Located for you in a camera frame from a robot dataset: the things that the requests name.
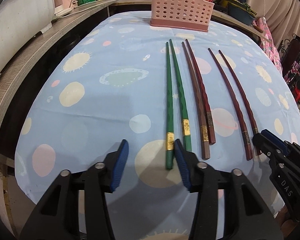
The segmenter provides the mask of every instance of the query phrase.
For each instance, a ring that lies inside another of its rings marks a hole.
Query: blue gripper pad
[[[183,185],[190,191],[192,184],[190,180],[190,170],[186,163],[185,157],[183,154],[187,152],[183,149],[179,139],[174,142],[174,156],[176,158],[180,175],[182,178]]]
[[[117,187],[120,185],[121,177],[123,174],[124,167],[126,166],[128,154],[129,154],[129,144],[126,140],[122,140],[122,143],[119,146],[117,151],[118,158],[112,169],[112,181],[110,184],[110,190],[114,192]]]
[[[269,141],[271,141],[273,144],[275,144],[284,156],[287,157],[289,155],[287,145],[282,140],[280,140],[277,136],[275,136],[273,133],[269,132],[268,130],[261,131],[261,134],[264,137],[266,137]]]

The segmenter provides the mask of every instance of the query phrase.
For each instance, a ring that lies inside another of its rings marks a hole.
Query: white storage bin
[[[54,15],[54,0],[3,0],[0,5],[0,71]]]

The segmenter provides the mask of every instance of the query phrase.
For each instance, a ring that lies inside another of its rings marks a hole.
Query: metal bolt
[[[60,172],[60,175],[61,175],[62,177],[66,177],[66,176],[68,176],[69,174],[70,174],[70,171],[68,171],[68,170],[63,170],[63,171]]]
[[[205,168],[208,167],[208,164],[205,163],[205,162],[198,162],[198,163],[197,163],[197,167],[198,167],[199,169],[205,169]]]
[[[104,164],[104,163],[96,163],[95,165],[94,165],[94,167],[96,168],[96,169],[103,169],[104,167],[105,167],[106,165]]]
[[[236,176],[241,176],[242,175],[242,171],[240,171],[239,169],[234,169],[233,170],[234,175]]]

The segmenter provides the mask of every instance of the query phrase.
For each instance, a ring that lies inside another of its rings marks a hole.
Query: perforated basket
[[[208,32],[213,6],[207,0],[152,0],[150,25]]]

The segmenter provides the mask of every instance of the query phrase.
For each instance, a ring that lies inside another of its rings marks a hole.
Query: space-themed tablecloth
[[[237,95],[250,136],[242,98],[218,50],[226,55],[253,110],[259,130],[300,144],[300,114],[288,86],[250,38],[210,22],[209,32],[151,27],[151,12],[116,14],[98,25],[49,77],[23,125],[16,155],[18,185],[37,203],[63,169],[83,171],[129,142],[120,187],[107,194],[117,240],[186,240],[196,194],[181,182],[178,167],[165,170],[165,43],[173,40],[189,114],[192,150],[200,159],[200,137],[191,79],[181,42],[188,39],[205,84],[216,132],[207,162],[215,169],[241,169],[275,214],[283,201],[269,181],[265,155],[247,161],[238,119],[225,83],[208,52],[217,55]],[[181,125],[172,68],[175,138]],[[218,237],[223,232],[219,192]],[[80,223],[85,231],[84,208]]]

